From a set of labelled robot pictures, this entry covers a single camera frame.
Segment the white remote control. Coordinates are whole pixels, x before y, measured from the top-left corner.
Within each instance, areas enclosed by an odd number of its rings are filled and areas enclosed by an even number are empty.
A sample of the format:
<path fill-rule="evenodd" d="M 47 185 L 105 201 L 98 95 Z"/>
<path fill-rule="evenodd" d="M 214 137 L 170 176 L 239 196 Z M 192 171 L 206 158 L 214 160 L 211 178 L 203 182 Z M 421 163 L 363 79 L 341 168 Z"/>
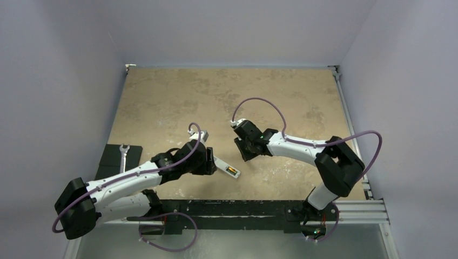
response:
<path fill-rule="evenodd" d="M 240 170 L 238 170 L 238 169 L 236 169 L 235 167 L 229 165 L 228 163 L 224 162 L 222 159 L 220 159 L 220 158 L 218 158 L 218 157 L 216 157 L 216 156 L 214 157 L 214 159 L 215 159 L 215 164 L 216 164 L 216 166 L 217 166 L 217 168 L 218 168 L 219 170 L 221 170 L 221 171 L 227 173 L 228 175 L 230 175 L 231 177 L 233 177 L 233 178 L 235 178 L 235 179 L 237 179 L 237 178 L 239 177 L 239 175 L 240 175 Z M 236 170 L 238 171 L 238 174 L 237 174 L 237 175 L 231 174 L 231 172 L 229 172 L 229 171 L 227 170 L 228 167 L 232 167 L 232 168 L 236 169 Z"/>

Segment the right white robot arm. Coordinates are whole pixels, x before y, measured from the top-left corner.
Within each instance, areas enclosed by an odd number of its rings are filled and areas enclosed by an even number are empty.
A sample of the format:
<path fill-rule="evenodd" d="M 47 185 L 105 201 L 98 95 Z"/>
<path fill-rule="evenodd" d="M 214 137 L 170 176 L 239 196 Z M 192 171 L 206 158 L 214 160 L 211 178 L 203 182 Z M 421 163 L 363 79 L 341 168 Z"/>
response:
<path fill-rule="evenodd" d="M 311 220 L 321 216 L 329 203 L 347 197 L 365 169 L 361 159 L 337 136 L 327 141 L 306 140 L 283 135 L 276 129 L 261 131 L 246 119 L 231 122 L 231 127 L 244 161 L 258 156 L 280 156 L 317 168 L 322 184 L 311 191 L 303 205 L 304 215 Z"/>

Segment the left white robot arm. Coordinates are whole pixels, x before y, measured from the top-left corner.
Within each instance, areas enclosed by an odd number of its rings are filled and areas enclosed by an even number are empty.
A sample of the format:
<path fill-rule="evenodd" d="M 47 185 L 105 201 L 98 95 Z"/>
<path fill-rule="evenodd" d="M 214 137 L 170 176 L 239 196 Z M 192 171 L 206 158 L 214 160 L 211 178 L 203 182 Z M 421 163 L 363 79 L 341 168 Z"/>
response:
<path fill-rule="evenodd" d="M 184 174 L 212 175 L 217 170 L 212 147 L 190 140 L 181 148 L 158 153 L 149 161 L 108 178 L 71 180 L 57 199 L 54 233 L 80 238 L 97 225 L 123 217 L 156 220 L 159 199 L 150 187 L 178 180 Z"/>

